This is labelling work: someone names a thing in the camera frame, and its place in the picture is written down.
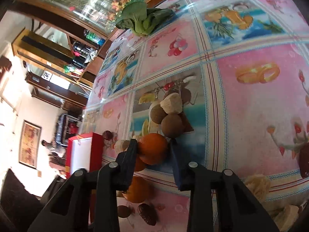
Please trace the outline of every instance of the picture frame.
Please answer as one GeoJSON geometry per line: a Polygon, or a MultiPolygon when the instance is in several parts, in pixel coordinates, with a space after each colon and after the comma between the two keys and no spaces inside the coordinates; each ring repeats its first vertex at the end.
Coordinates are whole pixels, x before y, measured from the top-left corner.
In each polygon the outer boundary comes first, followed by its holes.
{"type": "Polygon", "coordinates": [[[20,136],[19,163],[37,168],[41,131],[42,127],[24,120],[20,136]]]}

